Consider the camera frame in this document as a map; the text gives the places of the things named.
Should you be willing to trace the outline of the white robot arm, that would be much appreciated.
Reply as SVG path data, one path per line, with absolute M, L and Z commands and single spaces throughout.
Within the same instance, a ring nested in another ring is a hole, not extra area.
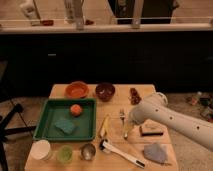
M 140 125 L 147 119 L 151 119 L 213 151 L 213 124 L 178 113 L 169 109 L 167 105 L 168 100 L 163 93 L 150 94 L 130 110 L 128 121 L 134 125 Z

